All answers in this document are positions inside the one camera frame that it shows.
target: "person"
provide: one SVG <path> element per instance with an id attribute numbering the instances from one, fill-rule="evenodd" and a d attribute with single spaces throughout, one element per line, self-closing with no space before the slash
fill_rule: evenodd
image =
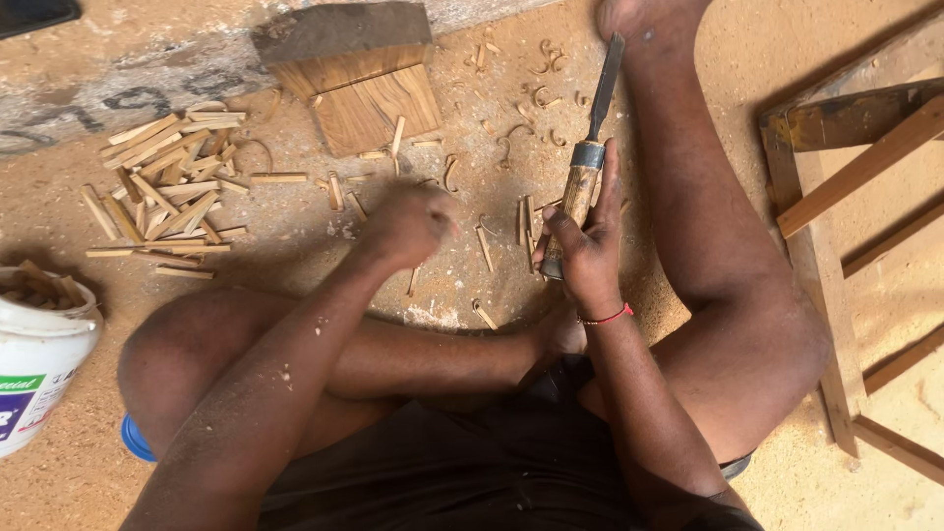
<path id="1" fill-rule="evenodd" d="M 586 226 L 545 209 L 533 255 L 561 241 L 574 309 L 483 337 L 365 317 L 455 229 L 450 197 L 413 189 L 305 299 L 191 295 L 129 338 L 119 384 L 158 464 L 122 529 L 760 529 L 726 478 L 815 388 L 830 347 L 701 93 L 710 1 L 607 0 L 598 21 L 626 39 L 683 326 L 650 350 L 620 297 L 612 139 Z M 562 356 L 582 330 L 586 355 Z M 507 396 L 463 413 L 416 400 L 463 393 Z"/>

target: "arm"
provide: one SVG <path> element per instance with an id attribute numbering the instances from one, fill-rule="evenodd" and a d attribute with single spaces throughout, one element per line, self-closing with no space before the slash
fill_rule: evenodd
<path id="1" fill-rule="evenodd" d="M 548 208 L 533 259 L 544 256 L 548 234 L 564 248 L 567 289 L 581 317 L 603 320 L 623 307 L 618 287 L 622 198 L 615 142 L 606 144 L 597 206 L 581 231 L 563 212 Z M 708 443 L 669 390 L 629 315 L 586 327 L 629 493 L 656 528 L 680 528 L 714 506 L 747 508 L 721 475 Z"/>
<path id="2" fill-rule="evenodd" d="M 414 189 L 376 212 L 361 243 L 196 407 L 122 529 L 255 529 L 367 304 L 439 247 L 453 208 L 441 191 Z"/>

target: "blue bucket lid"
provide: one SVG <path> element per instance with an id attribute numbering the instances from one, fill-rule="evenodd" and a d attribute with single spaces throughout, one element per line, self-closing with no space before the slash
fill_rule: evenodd
<path id="1" fill-rule="evenodd" d="M 141 435 L 138 425 L 134 423 L 128 413 L 125 413 L 125 418 L 121 421 L 121 439 L 132 454 L 149 463 L 158 462 L 158 459 L 151 452 L 151 447 L 147 445 L 147 441 Z"/>

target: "hand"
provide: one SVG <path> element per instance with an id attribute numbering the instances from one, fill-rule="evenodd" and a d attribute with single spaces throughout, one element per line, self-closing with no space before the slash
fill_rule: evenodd
<path id="1" fill-rule="evenodd" d="M 446 235 L 458 232 L 456 200 L 438 188 L 409 188 L 392 194 L 370 215 L 358 249 L 390 272 L 420 266 Z"/>
<path id="2" fill-rule="evenodd" d="M 544 227 L 531 260 L 540 263 L 553 234 L 564 249 L 564 279 L 567 290 L 577 299 L 580 315 L 600 320 L 615 315 L 623 307 L 619 295 L 619 239 L 622 203 L 619 157 L 616 141 L 606 141 L 602 183 L 597 206 L 587 214 L 585 229 L 569 215 L 554 207 L 541 213 Z"/>

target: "wooden frame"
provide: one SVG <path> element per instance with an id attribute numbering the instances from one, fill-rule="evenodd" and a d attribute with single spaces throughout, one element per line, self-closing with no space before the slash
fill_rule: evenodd
<path id="1" fill-rule="evenodd" d="M 858 457 L 856 438 L 944 485 L 944 458 L 861 416 L 867 380 L 859 365 L 845 279 L 944 215 L 930 210 L 843 265 L 832 247 L 829 208 L 882 170 L 944 132 L 944 77 L 910 82 L 944 58 L 944 9 L 760 118 L 771 199 L 796 275 L 833 335 L 820 380 L 836 444 Z M 818 152 L 872 144 L 851 168 L 826 180 Z M 820 187 L 824 182 L 829 186 Z M 944 325 L 868 377 L 873 391 L 944 342 Z"/>

